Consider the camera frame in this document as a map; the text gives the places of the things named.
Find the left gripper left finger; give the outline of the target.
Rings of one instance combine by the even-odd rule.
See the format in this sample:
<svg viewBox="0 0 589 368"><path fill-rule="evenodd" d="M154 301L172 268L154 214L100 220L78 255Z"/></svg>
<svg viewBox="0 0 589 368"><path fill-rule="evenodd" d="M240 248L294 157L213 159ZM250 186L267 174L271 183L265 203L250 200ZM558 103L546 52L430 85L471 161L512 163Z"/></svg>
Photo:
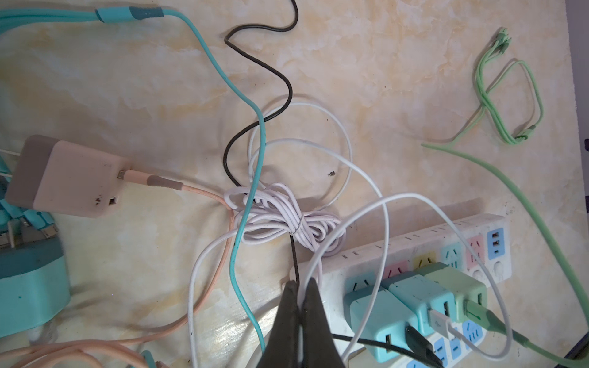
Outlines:
<svg viewBox="0 0 589 368"><path fill-rule="evenodd" d="M298 363L299 311L297 303L298 284L285 284L268 344L257 368L295 368Z"/></svg>

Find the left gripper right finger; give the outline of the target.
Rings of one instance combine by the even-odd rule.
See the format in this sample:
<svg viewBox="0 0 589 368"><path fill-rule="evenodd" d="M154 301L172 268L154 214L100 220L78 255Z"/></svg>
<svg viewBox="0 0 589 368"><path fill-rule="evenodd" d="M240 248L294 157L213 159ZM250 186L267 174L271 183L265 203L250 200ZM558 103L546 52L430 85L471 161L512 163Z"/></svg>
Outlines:
<svg viewBox="0 0 589 368"><path fill-rule="evenodd" d="M345 364L334 345L318 284L314 278L310 279L305 291L301 322L302 367L344 368Z"/></svg>

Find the teal charger plug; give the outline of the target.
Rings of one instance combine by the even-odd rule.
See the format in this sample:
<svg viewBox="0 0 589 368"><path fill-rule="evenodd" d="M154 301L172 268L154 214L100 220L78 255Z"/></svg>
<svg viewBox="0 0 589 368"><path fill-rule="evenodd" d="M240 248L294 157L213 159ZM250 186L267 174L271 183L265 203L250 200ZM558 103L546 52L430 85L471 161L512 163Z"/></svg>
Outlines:
<svg viewBox="0 0 589 368"><path fill-rule="evenodd" d="M457 318L456 299L451 291L421 274L407 271L381 281L397 299L417 316L417 330L424 336L434 333L429 324L429 309L445 314L451 322Z"/></svg>
<svg viewBox="0 0 589 368"><path fill-rule="evenodd" d="M371 301L373 288L362 288L352 291L344 297L345 319L348 325L357 333L360 322ZM380 287L371 315L361 334L361 339L389 343L408 350L406 343L406 328L417 328L418 318L403 302L388 290Z"/></svg>

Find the green charger plug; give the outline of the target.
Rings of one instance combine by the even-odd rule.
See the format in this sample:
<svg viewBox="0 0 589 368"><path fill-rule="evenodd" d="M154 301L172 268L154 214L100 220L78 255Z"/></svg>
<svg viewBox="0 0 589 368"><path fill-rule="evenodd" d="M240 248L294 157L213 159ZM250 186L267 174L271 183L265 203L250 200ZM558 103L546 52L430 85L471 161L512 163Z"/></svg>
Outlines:
<svg viewBox="0 0 589 368"><path fill-rule="evenodd" d="M454 322L463 323L468 320L465 308L466 301L473 301L478 305L487 307L488 294L486 285L455 268L437 262L419 268L415 273L438 283L453 294L456 307L456 317L452 319Z"/></svg>

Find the long multicolour power strip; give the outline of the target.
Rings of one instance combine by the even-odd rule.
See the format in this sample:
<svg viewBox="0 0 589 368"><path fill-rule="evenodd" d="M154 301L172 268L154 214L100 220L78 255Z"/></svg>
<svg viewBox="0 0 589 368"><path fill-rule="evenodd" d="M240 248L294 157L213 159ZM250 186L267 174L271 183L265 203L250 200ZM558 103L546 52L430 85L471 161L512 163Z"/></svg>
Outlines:
<svg viewBox="0 0 589 368"><path fill-rule="evenodd" d="M455 225L466 236L496 283L512 276L509 223L505 217L479 214L457 220ZM346 336L353 334L345 320L344 296L355 288L370 287L375 282L382 248L383 242L378 241L323 259L321 297L332 332ZM393 237L383 276L390 278L435 262L452 266L484 284L489 282L481 266L446 224Z"/></svg>

